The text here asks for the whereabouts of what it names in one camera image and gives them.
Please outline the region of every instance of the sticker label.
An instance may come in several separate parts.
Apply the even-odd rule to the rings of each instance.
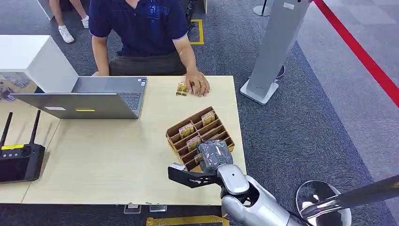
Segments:
[[[17,149],[17,148],[23,148],[24,145],[8,145],[8,146],[3,146],[1,147],[2,150],[10,150],[10,149]]]
[[[284,8],[294,9],[295,5],[284,2]]]
[[[77,112],[95,112],[94,109],[75,109]]]
[[[63,107],[44,107],[44,108],[47,108],[51,111],[66,111],[65,108]]]
[[[176,170],[184,170],[186,169],[186,166],[180,165],[179,163],[174,162],[170,167],[175,168]]]

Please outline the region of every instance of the navy polo shirt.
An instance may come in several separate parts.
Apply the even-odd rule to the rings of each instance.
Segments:
[[[139,0],[131,7],[125,0],[91,0],[90,33],[107,37],[114,30],[123,43],[124,56],[147,57],[171,54],[172,40],[187,33],[180,0]]]

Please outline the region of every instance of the blue carpet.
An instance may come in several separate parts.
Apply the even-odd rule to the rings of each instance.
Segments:
[[[296,212],[296,189],[307,180],[324,180],[340,191],[373,180],[297,44],[285,64],[287,71],[279,81],[280,87],[266,106],[239,94],[255,64],[267,23],[265,17],[252,13],[252,7],[261,3],[208,0],[208,15],[202,18],[205,45],[194,46],[194,51],[198,67],[205,74],[234,76],[248,174],[274,194],[282,206]],[[21,3],[6,6],[11,12],[24,10]],[[76,12],[65,13],[64,17],[77,40],[74,44],[61,40],[54,22],[35,22],[26,17],[17,22],[2,20],[0,33],[51,34],[78,74],[91,75],[96,66],[90,34],[81,26]],[[108,46],[112,57],[121,47],[116,34],[111,34]],[[166,215],[215,214],[213,208],[168,207]],[[123,215],[122,211],[121,206],[2,204],[0,225],[139,226],[148,216],[147,211],[140,216]],[[353,208],[352,214],[354,226],[396,225],[383,202]]]

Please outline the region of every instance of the man's arm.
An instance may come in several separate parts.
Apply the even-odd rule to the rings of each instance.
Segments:
[[[187,88],[189,90],[192,88],[193,93],[198,96],[205,96],[209,93],[209,83],[204,74],[197,69],[194,51],[192,50],[187,34],[178,40],[173,40],[173,44],[187,70],[185,75]]]
[[[108,65],[107,37],[99,38],[93,36],[92,46],[94,59],[98,68],[98,76],[109,76],[110,68]]]
[[[89,15],[89,30],[93,35],[91,42],[98,75],[108,76],[110,75],[110,68],[108,65],[107,37],[112,30],[112,26],[107,0],[90,1]]]

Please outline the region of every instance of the snack package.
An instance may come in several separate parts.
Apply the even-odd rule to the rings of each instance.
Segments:
[[[182,139],[188,137],[193,132],[194,132],[194,124],[192,122],[179,129],[179,134]]]
[[[203,160],[202,155],[198,154],[198,155],[194,156],[194,160],[195,160],[195,163],[198,164],[199,162],[201,162]]]
[[[187,141],[187,146],[188,146],[188,151],[192,151],[195,148],[197,148],[197,144],[201,143],[201,138],[199,136],[196,136],[194,138],[191,138],[190,140]]]
[[[211,122],[215,121],[215,112],[211,111],[206,113],[205,115],[201,116],[201,120],[204,126],[210,124]]]
[[[202,155],[199,163],[204,173],[211,173],[223,164],[233,164],[233,156],[224,140],[205,140],[198,145],[197,153]]]
[[[180,82],[177,85],[177,91],[176,91],[176,96],[187,96],[187,86],[184,82]]]

